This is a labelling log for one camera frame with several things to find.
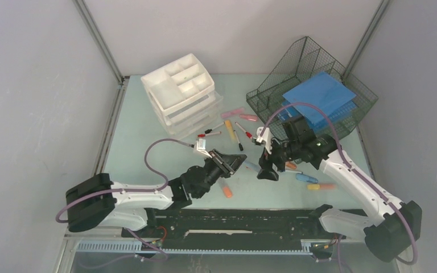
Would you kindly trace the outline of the clear orange highlighter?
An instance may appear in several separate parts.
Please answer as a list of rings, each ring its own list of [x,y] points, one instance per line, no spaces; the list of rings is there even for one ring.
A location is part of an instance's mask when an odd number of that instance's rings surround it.
[[[218,182],[224,196],[226,198],[232,198],[233,197],[232,190],[230,189],[229,185],[226,183],[225,179],[223,177],[221,177],[218,179],[217,182]]]

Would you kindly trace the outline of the white plastic drawer organizer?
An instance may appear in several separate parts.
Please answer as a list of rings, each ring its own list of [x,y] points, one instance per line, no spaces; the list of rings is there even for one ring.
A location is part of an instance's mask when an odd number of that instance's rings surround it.
[[[223,96],[192,53],[142,76],[141,82],[160,124],[172,138],[183,139],[219,116]]]

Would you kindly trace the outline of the light blue highlighter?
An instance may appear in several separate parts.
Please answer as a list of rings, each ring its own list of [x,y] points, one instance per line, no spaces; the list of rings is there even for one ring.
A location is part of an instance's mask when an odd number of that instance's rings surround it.
[[[246,168],[248,168],[248,169],[250,169],[250,170],[253,170],[253,171],[256,172],[256,173],[258,173],[258,172],[261,170],[260,166],[254,164],[254,163],[252,163],[252,162],[250,162],[250,161],[248,161],[248,160],[244,161],[243,165],[244,165]]]

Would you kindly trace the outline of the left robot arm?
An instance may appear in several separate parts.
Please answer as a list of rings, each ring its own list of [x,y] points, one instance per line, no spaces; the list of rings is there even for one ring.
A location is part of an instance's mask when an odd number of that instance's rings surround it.
[[[109,174],[99,173],[66,194],[68,230],[84,232],[98,226],[122,227],[144,237],[155,234],[157,221],[149,210],[177,210],[202,198],[221,179],[234,175],[247,156],[209,152],[203,166],[192,166],[160,189],[112,181]]]

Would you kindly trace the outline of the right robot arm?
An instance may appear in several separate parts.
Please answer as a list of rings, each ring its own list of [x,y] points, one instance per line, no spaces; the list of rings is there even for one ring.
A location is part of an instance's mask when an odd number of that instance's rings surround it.
[[[257,128],[254,142],[263,145],[258,179],[277,181],[278,171],[289,161],[309,163],[329,176],[356,200],[365,215],[336,209],[324,204],[314,211],[308,230],[316,238],[336,233],[363,241],[369,251],[383,262],[398,259],[400,253],[420,237],[422,208],[404,202],[367,175],[336,139],[328,134],[316,135],[303,117],[282,123],[287,139],[279,141],[266,126]]]

